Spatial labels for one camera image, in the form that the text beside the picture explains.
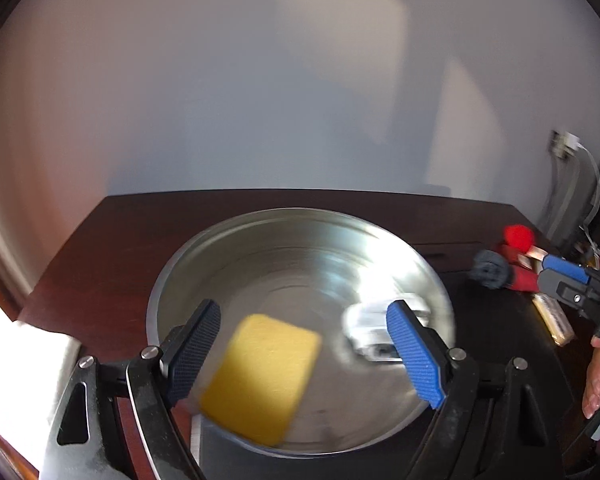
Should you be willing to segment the person right hand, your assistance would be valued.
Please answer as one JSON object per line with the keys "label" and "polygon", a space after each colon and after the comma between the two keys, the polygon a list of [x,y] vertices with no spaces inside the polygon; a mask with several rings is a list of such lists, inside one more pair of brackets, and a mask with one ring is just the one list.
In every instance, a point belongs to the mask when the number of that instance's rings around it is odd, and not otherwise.
{"label": "person right hand", "polygon": [[591,419],[600,408],[600,338],[593,337],[591,344],[593,355],[586,371],[586,383],[582,399],[582,412],[586,419]]}

